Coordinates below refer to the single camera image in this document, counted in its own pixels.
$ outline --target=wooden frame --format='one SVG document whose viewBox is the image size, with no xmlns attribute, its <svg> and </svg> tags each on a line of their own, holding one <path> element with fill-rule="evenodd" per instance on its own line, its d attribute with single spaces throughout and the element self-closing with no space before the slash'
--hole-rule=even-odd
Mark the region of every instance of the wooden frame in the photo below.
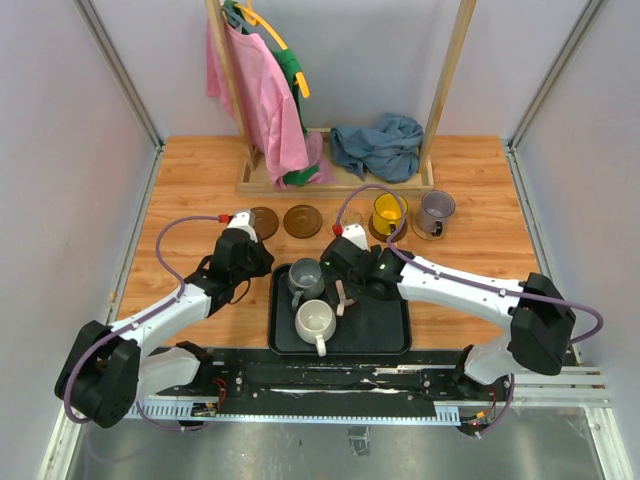
<svg viewBox="0 0 640 480">
<path fill-rule="evenodd" d="M 224 69 L 224 75 L 227 80 L 227 85 L 229 86 L 229 94 L 231 96 L 235 118 L 238 119 L 236 124 L 238 125 L 238 131 L 240 132 L 243 146 L 246 148 L 247 152 L 245 164 L 240 169 L 240 176 L 238 178 L 238 193 L 243 196 L 259 197 L 286 195 L 333 197 L 342 196 L 346 192 L 351 192 L 364 183 L 381 183 L 380 179 L 374 177 L 370 173 L 367 174 L 364 181 L 361 181 L 357 176 L 347 173 L 343 167 L 333 165 L 332 163 L 332 171 L 337 181 L 335 184 L 308 184 L 303 187 L 287 189 L 273 188 L 269 181 L 266 164 L 264 162 L 264 155 L 253 147 L 251 139 L 249 138 L 249 129 L 247 127 L 248 124 L 244 113 L 244 106 L 242 105 L 241 98 L 238 95 L 236 72 L 233 68 L 233 62 L 231 62 L 229 42 L 225 32 L 226 21 L 222 16 L 222 9 L 220 8 L 219 0 L 205 0 L 205 3 L 207 5 L 207 13 L 213 30 L 216 48 L 218 49 L 218 54 L 220 55 Z M 475 5 L 476 0 L 460 0 L 460 6 L 458 7 L 455 24 L 451 32 L 449 46 L 447 48 L 442 70 L 440 71 L 438 86 L 431 105 L 431 111 L 429 112 L 429 119 L 425 127 L 424 139 L 420 148 L 420 168 L 418 173 L 416 173 L 416 175 L 407 182 L 392 185 L 393 189 L 402 195 L 418 196 L 435 188 L 429 153 L 438 129 L 438 124 L 440 123 L 440 117 L 442 116 L 442 111 L 449 93 L 449 87 L 451 86 L 456 66 L 458 65 L 460 52 L 462 51 L 462 46 L 464 45 L 464 40 L 467 36 L 467 31 L 469 30 L 469 24 L 471 23 L 471 17 L 473 16 Z M 319 130 L 323 132 L 325 140 L 325 134 L 328 134 L 329 132 L 328 129 L 309 128 L 308 130 Z M 324 148 L 325 150 L 328 149 L 326 141 L 324 142 Z"/>
</svg>

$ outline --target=tray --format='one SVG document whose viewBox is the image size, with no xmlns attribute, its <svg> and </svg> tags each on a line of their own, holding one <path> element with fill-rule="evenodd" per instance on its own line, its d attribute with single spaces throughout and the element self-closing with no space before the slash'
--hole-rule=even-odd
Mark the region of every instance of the tray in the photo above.
<svg viewBox="0 0 640 480">
<path fill-rule="evenodd" d="M 278 355 L 317 356 L 314 345 L 296 332 L 293 295 L 287 288 L 291 264 L 278 266 L 271 276 L 269 348 Z M 328 301 L 326 293 L 320 297 Z M 406 301 L 360 300 L 337 317 L 336 331 L 327 341 L 327 355 L 400 355 L 411 348 L 411 324 Z"/>
</svg>

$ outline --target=white wall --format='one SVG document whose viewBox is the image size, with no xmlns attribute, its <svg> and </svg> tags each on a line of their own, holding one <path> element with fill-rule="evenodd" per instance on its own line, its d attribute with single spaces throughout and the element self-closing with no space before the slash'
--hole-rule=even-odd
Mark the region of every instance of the white wall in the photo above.
<svg viewBox="0 0 640 480">
<path fill-rule="evenodd" d="M 566 296 L 600 309 L 580 345 L 598 365 L 640 475 L 640 3 L 608 2 L 520 149 Z M 582 330 L 592 320 L 581 317 Z"/>
<path fill-rule="evenodd" d="M 235 133 L 217 100 L 205 96 L 204 0 L 94 3 L 162 135 Z M 479 1 L 439 133 L 509 137 L 584 3 Z M 253 6 L 305 70 L 308 125 L 369 123 L 383 111 L 426 123 L 456 0 Z"/>
<path fill-rule="evenodd" d="M 53 386 L 104 313 L 153 159 L 70 0 L 0 15 L 0 476 L 35 478 Z"/>
</svg>

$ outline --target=mug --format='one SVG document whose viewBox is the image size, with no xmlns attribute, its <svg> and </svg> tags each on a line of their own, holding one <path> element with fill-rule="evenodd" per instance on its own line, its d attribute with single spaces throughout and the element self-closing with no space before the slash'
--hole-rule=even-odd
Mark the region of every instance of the mug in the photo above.
<svg viewBox="0 0 640 480">
<path fill-rule="evenodd" d="M 307 343 L 314 344 L 318 356 L 327 354 L 325 342 L 336 331 L 336 316 L 327 302 L 308 300 L 296 313 L 296 332 Z"/>
<path fill-rule="evenodd" d="M 420 202 L 418 227 L 432 237 L 441 237 L 444 227 L 456 211 L 456 202 L 448 193 L 433 190 L 426 193 Z"/>
<path fill-rule="evenodd" d="M 301 258 L 289 269 L 289 291 L 293 294 L 291 308 L 298 308 L 300 300 L 311 300 L 324 292 L 324 280 L 320 264 L 313 258 Z"/>
<path fill-rule="evenodd" d="M 404 197 L 400 197 L 405 215 L 408 214 L 409 205 Z M 400 226 L 402 211 L 393 195 L 383 193 L 373 202 L 373 228 L 380 235 L 388 237 Z"/>
</svg>

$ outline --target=pink cloth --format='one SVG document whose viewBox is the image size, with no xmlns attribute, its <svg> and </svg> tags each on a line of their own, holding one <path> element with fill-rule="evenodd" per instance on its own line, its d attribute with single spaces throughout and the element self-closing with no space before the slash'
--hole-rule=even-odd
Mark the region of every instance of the pink cloth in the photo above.
<svg viewBox="0 0 640 480">
<path fill-rule="evenodd" d="M 244 35 L 227 25 L 231 57 L 238 72 L 238 90 L 247 116 L 253 144 L 264 153 L 271 183 L 285 187 L 282 176 L 318 165 L 313 183 L 334 181 L 329 162 L 322 154 L 322 136 L 315 132 L 305 139 L 298 110 L 287 81 L 257 33 Z M 207 95 L 219 97 L 225 111 L 234 117 L 218 50 L 207 27 Z"/>
</svg>

